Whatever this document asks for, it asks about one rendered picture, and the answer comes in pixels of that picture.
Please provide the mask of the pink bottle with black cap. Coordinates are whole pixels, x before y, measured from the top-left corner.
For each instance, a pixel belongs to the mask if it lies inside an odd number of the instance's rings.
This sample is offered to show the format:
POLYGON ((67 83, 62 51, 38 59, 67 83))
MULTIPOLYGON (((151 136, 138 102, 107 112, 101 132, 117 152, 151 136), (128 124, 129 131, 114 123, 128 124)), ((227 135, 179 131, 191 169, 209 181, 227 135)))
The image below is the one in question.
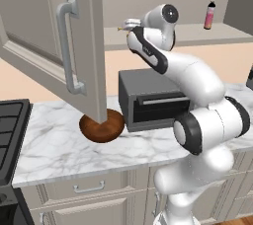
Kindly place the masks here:
POLYGON ((205 23, 204 23, 205 30, 211 29, 213 15, 214 15, 214 9, 215 9, 215 3, 213 1, 211 1, 208 4, 208 8, 207 8, 206 18, 205 18, 205 23))

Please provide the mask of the beige cabinet door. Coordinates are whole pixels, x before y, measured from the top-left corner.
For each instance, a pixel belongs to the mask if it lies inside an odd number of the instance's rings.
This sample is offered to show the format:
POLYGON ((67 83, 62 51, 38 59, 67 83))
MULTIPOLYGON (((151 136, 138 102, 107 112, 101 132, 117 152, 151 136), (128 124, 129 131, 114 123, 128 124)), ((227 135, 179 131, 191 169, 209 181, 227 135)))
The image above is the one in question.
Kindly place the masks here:
POLYGON ((102 0, 77 0, 78 16, 65 16, 74 84, 66 88, 56 8, 68 0, 0 0, 0 57, 101 123, 107 119, 102 0))

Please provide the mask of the beige cupboard door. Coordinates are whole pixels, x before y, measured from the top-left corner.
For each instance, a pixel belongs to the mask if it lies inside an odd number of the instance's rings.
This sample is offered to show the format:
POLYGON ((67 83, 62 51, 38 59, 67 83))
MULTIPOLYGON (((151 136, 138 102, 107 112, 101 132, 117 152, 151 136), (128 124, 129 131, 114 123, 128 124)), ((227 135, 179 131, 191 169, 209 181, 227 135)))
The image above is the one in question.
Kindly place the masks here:
MULTIPOLYGON (((152 214, 152 211, 155 209, 155 202, 156 198, 154 194, 157 192, 155 186, 154 186, 154 174, 155 172, 160 169, 160 166, 158 167, 151 167, 149 170, 149 183, 148 183, 148 189, 147 189, 147 199, 146 199, 146 210, 145 210, 145 222, 144 225, 153 225, 154 216, 152 214)), ((166 195, 161 195, 160 200, 160 210, 161 212, 166 204, 166 195)))
POLYGON ((57 225, 143 225, 145 192, 94 203, 76 203, 53 212, 57 225))

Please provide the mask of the black hob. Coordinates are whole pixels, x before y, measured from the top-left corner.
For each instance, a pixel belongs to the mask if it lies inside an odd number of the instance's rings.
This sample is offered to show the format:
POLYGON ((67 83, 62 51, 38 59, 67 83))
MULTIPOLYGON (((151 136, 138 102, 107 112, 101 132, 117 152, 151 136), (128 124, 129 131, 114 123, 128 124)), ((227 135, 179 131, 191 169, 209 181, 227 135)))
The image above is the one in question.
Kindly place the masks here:
POLYGON ((0 102, 0 186, 12 179, 30 113, 29 99, 0 102))

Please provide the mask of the beige cupboard run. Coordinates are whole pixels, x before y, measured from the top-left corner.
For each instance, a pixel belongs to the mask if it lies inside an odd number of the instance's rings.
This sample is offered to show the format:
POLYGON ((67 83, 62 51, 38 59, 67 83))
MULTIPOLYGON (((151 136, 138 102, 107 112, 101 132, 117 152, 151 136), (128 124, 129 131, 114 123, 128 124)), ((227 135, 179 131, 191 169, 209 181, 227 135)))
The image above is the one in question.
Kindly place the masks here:
POLYGON ((232 170, 195 202, 193 213, 211 225, 253 214, 253 151, 235 152, 232 170))

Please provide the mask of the dark grey fridge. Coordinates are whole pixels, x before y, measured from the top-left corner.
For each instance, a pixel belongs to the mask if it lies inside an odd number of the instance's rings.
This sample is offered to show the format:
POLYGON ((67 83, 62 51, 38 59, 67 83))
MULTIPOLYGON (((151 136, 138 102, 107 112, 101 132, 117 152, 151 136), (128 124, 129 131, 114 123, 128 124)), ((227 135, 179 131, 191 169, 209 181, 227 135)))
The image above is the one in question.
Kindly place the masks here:
POLYGON ((228 0, 223 22, 253 36, 253 0, 228 0))

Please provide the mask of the beige drawer front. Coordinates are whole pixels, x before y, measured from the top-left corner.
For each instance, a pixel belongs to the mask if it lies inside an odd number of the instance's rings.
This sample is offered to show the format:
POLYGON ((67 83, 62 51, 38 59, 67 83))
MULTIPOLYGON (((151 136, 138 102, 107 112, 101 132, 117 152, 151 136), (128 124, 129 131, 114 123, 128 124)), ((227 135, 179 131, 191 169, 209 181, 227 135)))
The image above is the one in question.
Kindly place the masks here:
POLYGON ((100 194, 125 188, 128 171, 99 176, 63 180, 41 186, 43 202, 100 194))

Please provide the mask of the dark appliance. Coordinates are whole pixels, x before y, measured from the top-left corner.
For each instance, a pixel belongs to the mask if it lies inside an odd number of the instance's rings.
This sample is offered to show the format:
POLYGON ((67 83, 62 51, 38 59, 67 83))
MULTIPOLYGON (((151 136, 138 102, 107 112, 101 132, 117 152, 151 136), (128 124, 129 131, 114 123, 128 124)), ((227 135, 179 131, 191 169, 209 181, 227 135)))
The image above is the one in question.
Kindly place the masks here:
POLYGON ((246 87, 248 87, 249 89, 253 91, 253 65, 251 67, 251 70, 247 78, 246 87))

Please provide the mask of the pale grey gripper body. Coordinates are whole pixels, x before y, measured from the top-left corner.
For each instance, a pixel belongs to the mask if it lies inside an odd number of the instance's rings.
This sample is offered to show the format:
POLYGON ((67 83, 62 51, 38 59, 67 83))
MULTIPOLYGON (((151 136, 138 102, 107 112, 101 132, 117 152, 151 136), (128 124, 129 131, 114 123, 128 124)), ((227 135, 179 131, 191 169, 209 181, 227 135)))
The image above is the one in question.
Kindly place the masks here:
POLYGON ((141 26, 141 19, 126 19, 123 23, 123 30, 124 31, 131 31, 135 27, 141 26))

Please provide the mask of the brown wooden bowl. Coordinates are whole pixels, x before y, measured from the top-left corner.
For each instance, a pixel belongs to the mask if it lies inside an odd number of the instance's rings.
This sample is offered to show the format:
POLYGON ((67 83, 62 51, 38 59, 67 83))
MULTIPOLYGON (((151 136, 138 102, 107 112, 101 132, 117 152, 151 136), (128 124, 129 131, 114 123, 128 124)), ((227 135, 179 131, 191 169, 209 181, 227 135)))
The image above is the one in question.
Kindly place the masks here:
POLYGON ((125 120, 121 113, 107 109, 108 119, 103 123, 97 123, 87 115, 83 115, 79 121, 82 134, 96 143, 107 143, 116 139, 125 128, 125 120))

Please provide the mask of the grey toaster oven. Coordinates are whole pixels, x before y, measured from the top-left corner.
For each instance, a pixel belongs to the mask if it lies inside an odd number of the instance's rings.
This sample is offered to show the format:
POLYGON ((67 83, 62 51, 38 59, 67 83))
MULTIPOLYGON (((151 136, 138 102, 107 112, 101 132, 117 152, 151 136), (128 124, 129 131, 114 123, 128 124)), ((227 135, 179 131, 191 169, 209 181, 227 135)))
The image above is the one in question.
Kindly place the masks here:
POLYGON ((151 68, 119 72, 119 104, 129 132, 172 127, 176 116, 194 108, 172 81, 151 68))

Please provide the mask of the black oven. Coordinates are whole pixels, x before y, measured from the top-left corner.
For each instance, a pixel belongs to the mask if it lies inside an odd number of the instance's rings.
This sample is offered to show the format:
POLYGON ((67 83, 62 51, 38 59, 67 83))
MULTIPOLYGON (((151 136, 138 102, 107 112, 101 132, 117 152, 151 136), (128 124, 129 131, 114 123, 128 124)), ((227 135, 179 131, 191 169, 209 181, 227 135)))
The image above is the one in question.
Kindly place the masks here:
POLYGON ((0 225, 33 225, 29 209, 19 188, 0 187, 0 225))

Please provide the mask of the beige far counter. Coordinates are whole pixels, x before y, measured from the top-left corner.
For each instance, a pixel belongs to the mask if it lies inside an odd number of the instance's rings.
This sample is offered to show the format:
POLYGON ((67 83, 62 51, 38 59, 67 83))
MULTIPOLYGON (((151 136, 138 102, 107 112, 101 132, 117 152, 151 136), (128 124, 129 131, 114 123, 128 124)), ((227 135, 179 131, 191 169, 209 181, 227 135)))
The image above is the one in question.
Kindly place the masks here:
MULTIPOLYGON (((223 23, 215 23, 210 30, 202 24, 177 25, 176 46, 253 42, 253 36, 223 23)), ((105 50, 126 50, 127 33, 117 28, 104 28, 105 50)))

